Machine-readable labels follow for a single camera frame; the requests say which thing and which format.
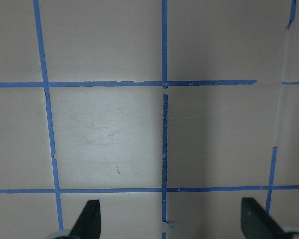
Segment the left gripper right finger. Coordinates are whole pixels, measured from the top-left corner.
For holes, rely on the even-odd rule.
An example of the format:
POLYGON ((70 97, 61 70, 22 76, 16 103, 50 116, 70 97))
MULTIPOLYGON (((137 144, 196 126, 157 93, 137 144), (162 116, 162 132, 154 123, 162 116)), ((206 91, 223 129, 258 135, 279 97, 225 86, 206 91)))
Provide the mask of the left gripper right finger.
POLYGON ((241 230, 246 239, 288 239, 289 234, 254 199, 241 201, 241 230))

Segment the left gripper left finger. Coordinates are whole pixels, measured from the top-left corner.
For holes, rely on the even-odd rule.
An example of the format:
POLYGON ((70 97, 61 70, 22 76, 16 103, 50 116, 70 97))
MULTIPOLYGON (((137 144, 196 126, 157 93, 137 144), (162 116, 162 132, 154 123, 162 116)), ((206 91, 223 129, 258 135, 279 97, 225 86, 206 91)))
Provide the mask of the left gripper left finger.
POLYGON ((100 201, 89 200, 70 231, 69 239, 99 239, 101 235, 100 201))

